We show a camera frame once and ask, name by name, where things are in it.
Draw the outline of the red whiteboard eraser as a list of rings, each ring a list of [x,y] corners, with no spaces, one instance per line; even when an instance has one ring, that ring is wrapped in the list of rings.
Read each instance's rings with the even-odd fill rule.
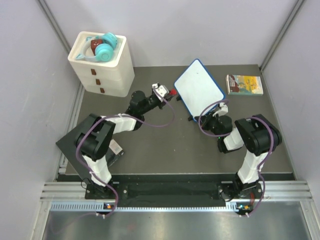
[[[170,98],[173,98],[174,96],[176,96],[177,95],[177,91],[173,88],[173,89],[171,89],[170,91],[169,91],[169,97]]]

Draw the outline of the blue framed whiteboard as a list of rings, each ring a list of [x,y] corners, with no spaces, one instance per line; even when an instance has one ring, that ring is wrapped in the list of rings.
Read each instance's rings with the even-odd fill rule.
[[[226,97],[219,84],[198,58],[178,77],[174,87],[189,112],[190,121],[195,121],[203,110],[206,110],[203,112],[205,115],[215,107],[213,103]]]

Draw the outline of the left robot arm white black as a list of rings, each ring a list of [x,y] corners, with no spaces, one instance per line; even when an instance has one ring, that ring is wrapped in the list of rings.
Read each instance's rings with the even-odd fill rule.
[[[114,134],[137,131],[142,125],[153,128],[164,128],[172,124],[151,124],[145,121],[145,114],[155,108],[169,106],[172,117],[176,116],[170,100],[175,96],[161,85],[153,88],[150,96],[142,91],[135,91],[127,110],[110,116],[90,114],[84,121],[84,128],[75,138],[75,158],[90,174],[90,183],[96,187],[96,192],[102,198],[109,198],[117,191],[110,182],[112,175],[109,171],[105,155],[109,149]]]

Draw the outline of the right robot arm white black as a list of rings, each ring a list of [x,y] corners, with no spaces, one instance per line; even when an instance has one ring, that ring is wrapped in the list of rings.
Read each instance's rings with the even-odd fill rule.
[[[282,143],[281,132],[262,114],[236,120],[235,127],[229,116],[215,113],[198,117],[197,121],[201,130],[211,131],[218,137],[217,146],[221,153],[246,147],[244,161],[232,185],[220,190],[220,196],[227,197],[226,201],[234,197],[245,198],[257,187],[266,158]]]

